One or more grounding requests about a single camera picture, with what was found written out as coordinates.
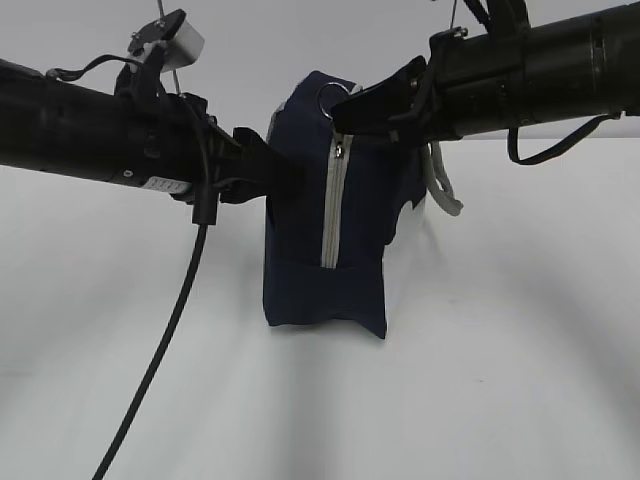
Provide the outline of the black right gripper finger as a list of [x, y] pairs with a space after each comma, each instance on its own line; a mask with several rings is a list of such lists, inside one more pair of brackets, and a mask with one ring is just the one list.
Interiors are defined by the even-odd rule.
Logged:
[[342, 134], [388, 134], [391, 119], [410, 111], [426, 68], [426, 59], [417, 56], [387, 79], [334, 105], [335, 130]]

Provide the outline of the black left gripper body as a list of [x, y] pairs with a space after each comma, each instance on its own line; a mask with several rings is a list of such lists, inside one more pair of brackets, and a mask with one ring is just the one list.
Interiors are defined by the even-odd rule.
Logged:
[[114, 89], [140, 109], [159, 108], [158, 129], [145, 152], [165, 171], [150, 173], [143, 186], [163, 188], [188, 205], [241, 204], [242, 133], [229, 136], [218, 128], [205, 99], [166, 91], [160, 79], [166, 56], [164, 49], [135, 50], [123, 60]]

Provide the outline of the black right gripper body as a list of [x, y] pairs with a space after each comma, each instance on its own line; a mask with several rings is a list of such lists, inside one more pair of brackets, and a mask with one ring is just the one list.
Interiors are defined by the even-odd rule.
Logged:
[[464, 33], [450, 29], [430, 38], [431, 58], [409, 108], [391, 116], [393, 142], [414, 147], [530, 123], [528, 34]]

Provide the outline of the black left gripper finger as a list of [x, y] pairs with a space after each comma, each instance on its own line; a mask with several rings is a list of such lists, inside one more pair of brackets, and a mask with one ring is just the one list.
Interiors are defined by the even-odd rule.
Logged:
[[236, 127], [232, 139], [234, 144], [228, 144], [219, 161], [223, 204], [242, 204], [259, 197], [290, 201], [301, 193], [302, 169], [274, 150], [257, 132]]

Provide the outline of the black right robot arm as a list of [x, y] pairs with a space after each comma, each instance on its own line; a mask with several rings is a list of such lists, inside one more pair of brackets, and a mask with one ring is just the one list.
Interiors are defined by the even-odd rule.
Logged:
[[482, 35], [429, 39], [389, 78], [331, 110], [337, 132], [408, 146], [600, 115], [639, 113], [639, 5], [533, 26], [523, 1], [470, 1]]

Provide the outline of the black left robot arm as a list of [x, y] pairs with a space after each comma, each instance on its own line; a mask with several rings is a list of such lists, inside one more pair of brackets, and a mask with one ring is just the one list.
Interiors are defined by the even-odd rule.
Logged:
[[257, 132], [225, 132], [206, 99], [167, 92], [155, 62], [138, 71], [124, 63], [107, 94], [77, 85], [79, 70], [2, 61], [2, 165], [156, 190], [188, 205], [302, 192], [302, 168]]

